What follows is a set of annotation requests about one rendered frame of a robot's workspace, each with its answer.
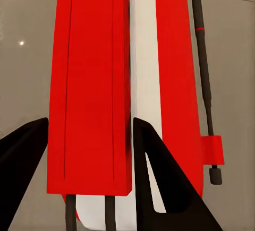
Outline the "radio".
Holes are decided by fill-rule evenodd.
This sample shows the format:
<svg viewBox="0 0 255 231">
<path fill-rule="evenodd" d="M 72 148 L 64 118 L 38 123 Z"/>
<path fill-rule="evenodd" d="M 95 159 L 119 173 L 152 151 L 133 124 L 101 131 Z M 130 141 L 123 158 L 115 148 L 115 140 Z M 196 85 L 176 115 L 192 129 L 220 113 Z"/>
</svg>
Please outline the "radio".
<svg viewBox="0 0 255 231">
<path fill-rule="evenodd" d="M 200 135 L 188 0 L 57 0 L 47 194 L 66 231 L 137 231 L 133 119 L 150 123 L 199 196 L 222 184 L 201 0 L 192 0 L 208 135 Z M 166 213 L 146 154 L 154 210 Z"/>
</svg>

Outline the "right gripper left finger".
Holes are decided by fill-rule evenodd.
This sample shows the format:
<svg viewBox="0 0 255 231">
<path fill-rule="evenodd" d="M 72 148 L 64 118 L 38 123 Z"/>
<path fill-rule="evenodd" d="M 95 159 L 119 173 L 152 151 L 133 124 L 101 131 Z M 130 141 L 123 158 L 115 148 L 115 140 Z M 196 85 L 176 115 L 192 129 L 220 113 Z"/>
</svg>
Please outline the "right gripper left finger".
<svg viewBox="0 0 255 231">
<path fill-rule="evenodd" d="M 47 117 L 0 140 L 0 231 L 7 231 L 48 145 Z"/>
</svg>

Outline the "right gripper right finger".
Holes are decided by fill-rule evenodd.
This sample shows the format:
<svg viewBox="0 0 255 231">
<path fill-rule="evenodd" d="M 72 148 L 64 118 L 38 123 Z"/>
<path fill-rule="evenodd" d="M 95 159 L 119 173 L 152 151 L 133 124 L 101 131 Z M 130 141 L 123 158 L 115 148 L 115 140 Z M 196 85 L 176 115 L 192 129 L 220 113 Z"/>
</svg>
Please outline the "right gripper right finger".
<svg viewBox="0 0 255 231">
<path fill-rule="evenodd" d="M 137 231 L 223 231 L 153 126 L 133 126 Z M 154 210 L 146 154 L 166 213 Z"/>
</svg>

